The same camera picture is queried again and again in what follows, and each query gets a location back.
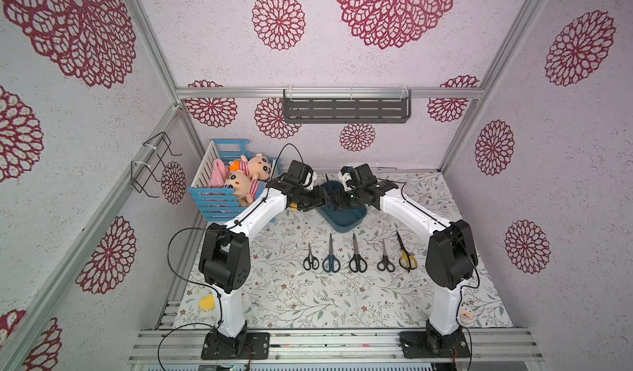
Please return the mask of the small black scissors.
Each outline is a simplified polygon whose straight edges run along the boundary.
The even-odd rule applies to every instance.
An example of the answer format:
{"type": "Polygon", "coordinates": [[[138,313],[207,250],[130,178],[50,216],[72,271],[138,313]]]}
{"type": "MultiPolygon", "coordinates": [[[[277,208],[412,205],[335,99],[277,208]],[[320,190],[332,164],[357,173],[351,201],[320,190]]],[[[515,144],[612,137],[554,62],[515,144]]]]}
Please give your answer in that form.
{"type": "Polygon", "coordinates": [[[303,260],[303,268],[305,270],[318,270],[320,265],[319,259],[313,254],[311,244],[308,244],[308,255],[303,260]]]}
{"type": "Polygon", "coordinates": [[[384,240],[382,240],[382,258],[377,263],[377,269],[380,272],[387,271],[389,273],[394,273],[396,269],[395,265],[390,261],[388,257],[387,246],[384,240]]]}

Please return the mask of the blue handled scissors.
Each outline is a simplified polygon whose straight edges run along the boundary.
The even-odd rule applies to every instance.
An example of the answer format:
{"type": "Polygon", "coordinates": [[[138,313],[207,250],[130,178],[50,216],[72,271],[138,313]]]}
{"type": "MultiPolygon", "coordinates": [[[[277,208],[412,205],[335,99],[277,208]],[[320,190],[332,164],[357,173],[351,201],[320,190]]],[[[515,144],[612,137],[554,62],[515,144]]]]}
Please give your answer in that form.
{"type": "Polygon", "coordinates": [[[338,273],[341,270],[341,262],[334,254],[333,237],[330,235],[328,240],[328,254],[324,258],[321,267],[326,273],[338,273]]]}

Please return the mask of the yellow handled scissors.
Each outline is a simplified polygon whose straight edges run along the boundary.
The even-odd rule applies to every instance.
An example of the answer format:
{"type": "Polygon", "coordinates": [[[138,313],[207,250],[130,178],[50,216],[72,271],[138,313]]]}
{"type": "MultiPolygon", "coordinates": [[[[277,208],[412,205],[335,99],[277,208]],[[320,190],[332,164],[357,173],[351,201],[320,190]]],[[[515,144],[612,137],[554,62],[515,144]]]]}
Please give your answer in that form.
{"type": "Polygon", "coordinates": [[[402,241],[402,236],[400,235],[398,231],[396,232],[396,235],[397,235],[397,242],[402,252],[402,255],[399,259],[400,267],[407,271],[417,270],[419,266],[417,260],[410,252],[407,251],[404,245],[404,242],[402,241]]]}

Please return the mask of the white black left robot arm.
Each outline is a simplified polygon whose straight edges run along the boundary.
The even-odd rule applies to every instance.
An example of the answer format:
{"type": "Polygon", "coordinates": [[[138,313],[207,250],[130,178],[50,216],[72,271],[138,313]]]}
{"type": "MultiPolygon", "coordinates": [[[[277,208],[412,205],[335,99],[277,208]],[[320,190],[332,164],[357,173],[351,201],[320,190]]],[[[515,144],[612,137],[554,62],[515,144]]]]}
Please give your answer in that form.
{"type": "Polygon", "coordinates": [[[232,222],[211,224],[204,235],[199,272],[214,290],[221,336],[235,339],[246,329],[241,288],[251,269],[250,244],[259,232],[289,207],[310,211],[326,204],[326,192],[316,186],[316,173],[293,161],[288,171],[266,184],[260,197],[232,222]]]}

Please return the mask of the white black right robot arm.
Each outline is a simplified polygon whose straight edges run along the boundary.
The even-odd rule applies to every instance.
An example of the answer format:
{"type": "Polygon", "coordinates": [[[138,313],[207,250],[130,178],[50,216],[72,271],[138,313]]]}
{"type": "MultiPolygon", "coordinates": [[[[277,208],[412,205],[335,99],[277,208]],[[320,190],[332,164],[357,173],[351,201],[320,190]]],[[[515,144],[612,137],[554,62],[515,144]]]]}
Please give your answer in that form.
{"type": "Polygon", "coordinates": [[[376,178],[367,164],[344,167],[338,176],[345,192],[334,197],[337,209],[372,206],[428,241],[425,270],[435,283],[429,325],[440,336],[455,333],[460,328],[462,288],[471,280],[478,264],[470,225],[462,219],[442,218],[406,198],[397,183],[376,178]]]}

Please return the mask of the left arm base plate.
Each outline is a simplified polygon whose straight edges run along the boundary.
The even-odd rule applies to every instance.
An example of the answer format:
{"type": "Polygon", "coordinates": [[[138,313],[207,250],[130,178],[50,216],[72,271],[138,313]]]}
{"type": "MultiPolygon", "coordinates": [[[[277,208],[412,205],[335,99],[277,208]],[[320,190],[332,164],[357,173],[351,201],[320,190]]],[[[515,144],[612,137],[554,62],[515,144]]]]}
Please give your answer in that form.
{"type": "Polygon", "coordinates": [[[268,332],[254,332],[244,326],[236,337],[227,337],[214,329],[204,339],[201,359],[267,359],[269,350],[268,332]]]}

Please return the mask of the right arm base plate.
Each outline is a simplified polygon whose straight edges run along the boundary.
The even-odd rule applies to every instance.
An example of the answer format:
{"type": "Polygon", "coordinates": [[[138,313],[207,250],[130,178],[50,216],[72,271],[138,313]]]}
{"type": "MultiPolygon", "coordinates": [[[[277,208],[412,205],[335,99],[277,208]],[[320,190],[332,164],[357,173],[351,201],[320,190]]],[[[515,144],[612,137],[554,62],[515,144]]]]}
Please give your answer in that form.
{"type": "Polygon", "coordinates": [[[430,322],[424,331],[402,331],[399,341],[406,359],[470,359],[471,349],[463,328],[442,335],[430,322]]]}

